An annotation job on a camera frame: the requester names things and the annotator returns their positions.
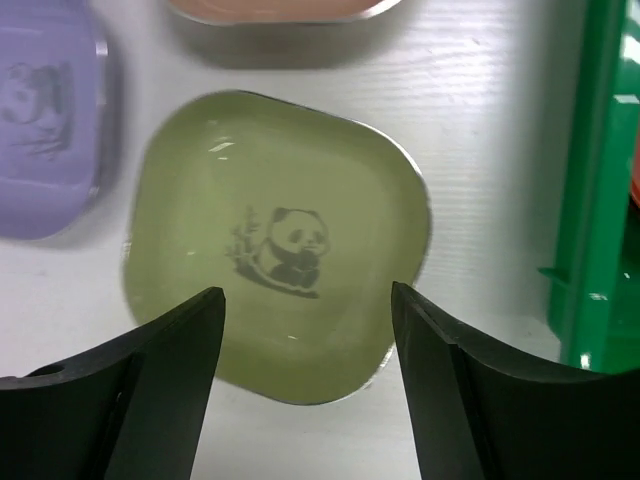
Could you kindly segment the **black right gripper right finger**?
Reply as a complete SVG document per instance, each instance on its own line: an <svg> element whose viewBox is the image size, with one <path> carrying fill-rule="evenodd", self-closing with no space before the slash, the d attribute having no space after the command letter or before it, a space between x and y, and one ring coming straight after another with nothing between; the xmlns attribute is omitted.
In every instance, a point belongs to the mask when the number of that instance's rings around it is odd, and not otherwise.
<svg viewBox="0 0 640 480"><path fill-rule="evenodd" d="M392 324L425 479L635 479L639 374L512 347L395 283Z"/></svg>

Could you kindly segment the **pink square panda plate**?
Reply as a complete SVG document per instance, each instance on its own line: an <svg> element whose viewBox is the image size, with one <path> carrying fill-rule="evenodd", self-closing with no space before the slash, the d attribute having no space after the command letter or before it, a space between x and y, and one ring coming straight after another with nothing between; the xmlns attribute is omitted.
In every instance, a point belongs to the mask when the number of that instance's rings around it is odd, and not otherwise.
<svg viewBox="0 0 640 480"><path fill-rule="evenodd" d="M388 11L398 1L167 1L176 13L215 26L244 24L343 23Z"/></svg>

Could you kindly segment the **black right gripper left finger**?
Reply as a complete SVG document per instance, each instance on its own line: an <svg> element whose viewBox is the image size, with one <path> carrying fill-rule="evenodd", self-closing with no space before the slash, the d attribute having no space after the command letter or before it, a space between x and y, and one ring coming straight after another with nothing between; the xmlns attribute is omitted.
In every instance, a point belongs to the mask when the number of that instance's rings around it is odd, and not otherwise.
<svg viewBox="0 0 640 480"><path fill-rule="evenodd" d="M188 479L221 350L208 288L159 318L1 380L4 479Z"/></svg>

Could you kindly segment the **red round scalloped plate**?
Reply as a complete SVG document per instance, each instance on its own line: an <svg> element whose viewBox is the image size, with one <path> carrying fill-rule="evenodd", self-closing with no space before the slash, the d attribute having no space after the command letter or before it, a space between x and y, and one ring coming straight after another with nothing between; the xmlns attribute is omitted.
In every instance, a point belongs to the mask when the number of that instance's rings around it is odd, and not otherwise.
<svg viewBox="0 0 640 480"><path fill-rule="evenodd" d="M634 205L638 209L640 209L640 155L639 154L636 154L633 160L630 196L633 200Z"/></svg>

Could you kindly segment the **green square panda plate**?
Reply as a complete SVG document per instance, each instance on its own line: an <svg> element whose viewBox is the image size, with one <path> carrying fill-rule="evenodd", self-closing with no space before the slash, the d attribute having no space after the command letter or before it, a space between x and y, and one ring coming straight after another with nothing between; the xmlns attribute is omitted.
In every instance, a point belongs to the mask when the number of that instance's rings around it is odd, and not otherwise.
<svg viewBox="0 0 640 480"><path fill-rule="evenodd" d="M212 286L217 376L292 405L348 397L386 364L394 282L431 240L423 175L364 123L254 92L175 109L151 137L123 259L147 323Z"/></svg>

